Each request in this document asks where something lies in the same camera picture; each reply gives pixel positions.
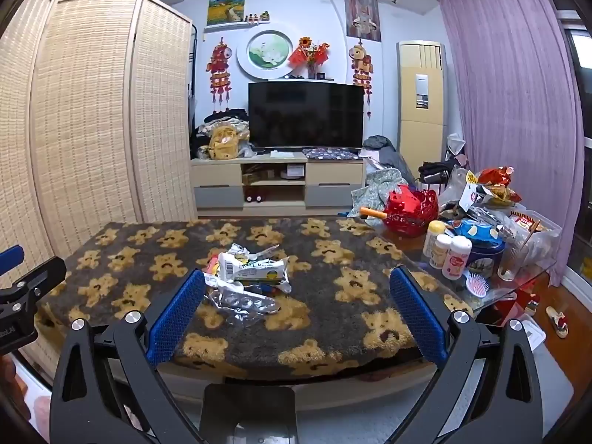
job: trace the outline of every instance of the woven bamboo screen panel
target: woven bamboo screen panel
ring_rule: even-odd
[[[136,2],[56,0],[43,34],[33,80],[33,172],[60,257],[105,223],[137,222],[124,132]]]
[[[134,45],[130,111],[135,180],[146,222],[196,216],[189,182],[190,36],[190,20],[156,0],[144,0]]]
[[[0,38],[0,252],[15,244],[25,261],[0,276],[0,288],[51,255],[30,166],[31,71],[51,0],[25,0]]]

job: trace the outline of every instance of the curtain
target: curtain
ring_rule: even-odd
[[[456,66],[471,168],[514,167],[522,203],[563,228],[559,285],[584,177],[579,94],[549,0],[439,0]]]

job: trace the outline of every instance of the silver screw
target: silver screw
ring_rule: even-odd
[[[522,322],[516,319],[510,321],[510,327],[514,330],[522,330]]]
[[[140,320],[141,316],[142,315],[137,310],[132,310],[125,316],[125,322],[135,324],[136,322],[138,322],[138,320]]]
[[[455,321],[460,322],[461,324],[469,322],[469,314],[462,310],[457,310],[453,317]]]
[[[84,320],[82,319],[76,319],[73,323],[72,323],[72,329],[74,330],[80,330],[84,327]]]

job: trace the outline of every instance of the white bottle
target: white bottle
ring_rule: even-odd
[[[444,261],[442,275],[450,280],[457,280],[463,274],[467,266],[467,260],[473,244],[467,237],[457,235],[452,238],[450,249]]]
[[[452,243],[452,237],[446,234],[440,234],[436,237],[433,247],[431,248],[430,265],[435,269],[442,269],[444,261],[446,260],[446,253]]]
[[[425,234],[425,240],[423,241],[423,254],[428,259],[431,258],[431,248],[434,246],[437,236],[445,231],[446,225],[440,220],[432,220],[430,225],[427,226],[427,234]]]

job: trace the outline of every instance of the teddy bear tablecloth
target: teddy bear tablecloth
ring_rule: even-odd
[[[404,354],[415,343],[389,295],[390,270],[399,263],[451,310],[471,311],[361,220],[197,219],[106,225],[66,259],[66,280],[41,303],[38,327],[57,341],[79,317],[109,324],[130,310],[143,311],[232,243],[251,252],[279,244],[275,258],[289,258],[292,293],[277,296],[279,312],[250,327],[229,325],[203,302],[176,350],[178,364],[278,381]]]

